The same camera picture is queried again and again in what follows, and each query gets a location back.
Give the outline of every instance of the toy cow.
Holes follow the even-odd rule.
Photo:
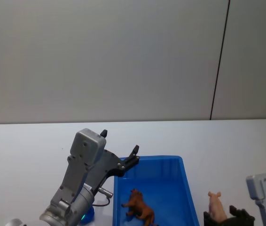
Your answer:
[[[221,192],[217,194],[208,192],[209,198],[209,214],[210,217],[218,223],[227,219],[226,213],[224,212],[223,205],[219,200],[221,197]]]
[[[126,215],[135,215],[137,219],[144,221],[144,226],[153,225],[155,219],[154,211],[144,203],[142,193],[137,189],[131,190],[129,202],[122,204],[122,207],[129,207],[129,212]]]

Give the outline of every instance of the cable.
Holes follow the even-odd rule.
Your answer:
[[[103,204],[103,205],[97,205],[97,204],[93,204],[92,206],[97,206],[97,207],[104,207],[104,206],[108,206],[108,205],[110,204],[110,199],[109,199],[109,198],[107,198],[107,200],[108,200],[108,203],[106,203],[106,204]]]

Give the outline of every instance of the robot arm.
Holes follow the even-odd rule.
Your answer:
[[[101,188],[106,179],[111,176],[122,177],[138,164],[138,146],[135,146],[129,157],[122,161],[114,153],[104,149],[106,136],[106,130],[100,135],[89,129],[76,133],[70,156],[67,157],[69,165],[63,182],[49,207],[40,216],[41,221],[34,226],[76,226],[82,215],[91,208],[97,192],[110,195]],[[6,226],[26,225],[17,219],[12,221]]]

